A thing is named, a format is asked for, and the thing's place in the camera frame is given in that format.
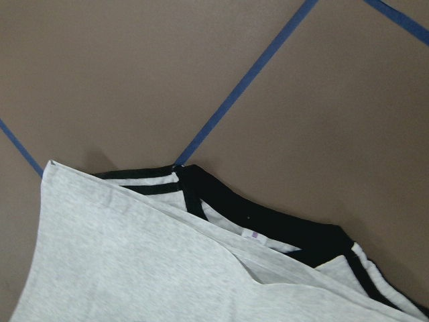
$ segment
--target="brown floor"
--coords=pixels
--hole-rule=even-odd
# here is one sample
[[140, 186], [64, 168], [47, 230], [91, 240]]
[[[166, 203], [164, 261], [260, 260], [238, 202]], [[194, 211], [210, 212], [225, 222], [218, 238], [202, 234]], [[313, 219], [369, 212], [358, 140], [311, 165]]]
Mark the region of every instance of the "brown floor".
[[[429, 2], [386, 1], [429, 28]], [[42, 165], [171, 164], [302, 1], [0, 1], [0, 117]], [[429, 48], [319, 1], [189, 163], [342, 225], [429, 306]], [[0, 135], [0, 321], [32, 260], [40, 179]]]

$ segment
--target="brown surface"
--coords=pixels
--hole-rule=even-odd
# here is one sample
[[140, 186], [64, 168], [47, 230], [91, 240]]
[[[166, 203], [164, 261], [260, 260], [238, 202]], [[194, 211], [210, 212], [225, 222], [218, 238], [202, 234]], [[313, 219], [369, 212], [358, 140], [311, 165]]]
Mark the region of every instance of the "brown surface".
[[[42, 166], [171, 164], [300, 4], [2, 2], [0, 117]], [[428, 47], [364, 2], [319, 1], [190, 163], [257, 202], [342, 225], [428, 306], [428, 61]], [[40, 191], [5, 136], [0, 149], [6, 321]]]

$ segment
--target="clothing tag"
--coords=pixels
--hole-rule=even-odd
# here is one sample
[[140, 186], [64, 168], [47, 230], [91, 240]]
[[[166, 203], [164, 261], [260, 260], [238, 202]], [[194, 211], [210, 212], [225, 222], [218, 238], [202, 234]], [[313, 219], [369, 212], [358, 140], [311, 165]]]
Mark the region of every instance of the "clothing tag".
[[261, 235], [260, 233], [257, 233], [256, 231], [253, 231], [247, 228], [243, 228], [243, 232], [241, 233], [241, 236], [244, 238], [255, 240], [262, 245], [265, 245], [268, 239], [264, 235]]

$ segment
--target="blue tape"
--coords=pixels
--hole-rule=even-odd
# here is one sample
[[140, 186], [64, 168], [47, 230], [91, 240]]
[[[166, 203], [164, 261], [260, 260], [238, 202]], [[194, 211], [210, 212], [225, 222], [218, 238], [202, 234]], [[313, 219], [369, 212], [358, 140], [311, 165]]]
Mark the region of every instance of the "blue tape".
[[364, 0], [364, 2], [368, 3], [370, 6], [384, 14], [390, 20], [397, 23], [407, 32], [429, 46], [429, 30], [427, 30], [425, 27], [419, 25], [407, 15], [404, 15], [402, 12], [386, 5], [380, 0]]
[[259, 74], [262, 68], [268, 63], [271, 57], [278, 51], [282, 44], [289, 38], [294, 32], [302, 20], [311, 11], [318, 0], [306, 0], [301, 7], [295, 12], [294, 16], [287, 22], [280, 33], [274, 38], [271, 44], [265, 49], [262, 55], [256, 60], [255, 64], [249, 69], [244, 77], [239, 81], [237, 86], [223, 101], [221, 106], [212, 115], [212, 117], [205, 123], [202, 129], [197, 133], [195, 138], [189, 143], [186, 149], [182, 152], [179, 158], [175, 161], [176, 165], [183, 165], [195, 152], [195, 150], [201, 145], [202, 141], [207, 135], [215, 128], [217, 123], [227, 113], [227, 111], [233, 106], [235, 101], [243, 94], [246, 88], [252, 83], [255, 77]]
[[17, 139], [17, 137], [12, 133], [12, 131], [6, 126], [5, 122], [0, 119], [0, 127], [5, 132], [6, 136], [11, 140], [11, 142], [15, 145], [18, 151], [21, 152], [22, 156], [27, 160], [30, 166], [37, 172], [37, 174], [42, 177], [43, 170], [40, 165], [34, 160], [32, 155], [24, 148], [21, 142]]

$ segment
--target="t-shirt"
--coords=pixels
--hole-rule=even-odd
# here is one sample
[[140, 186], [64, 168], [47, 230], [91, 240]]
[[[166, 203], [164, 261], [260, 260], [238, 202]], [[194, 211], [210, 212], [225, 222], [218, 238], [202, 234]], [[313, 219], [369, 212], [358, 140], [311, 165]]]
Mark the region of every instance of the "t-shirt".
[[380, 303], [429, 321], [428, 310], [386, 281], [339, 226], [315, 223], [252, 203], [202, 168], [165, 166], [96, 174], [293, 257]]
[[418, 321], [178, 208], [50, 161], [11, 322]]

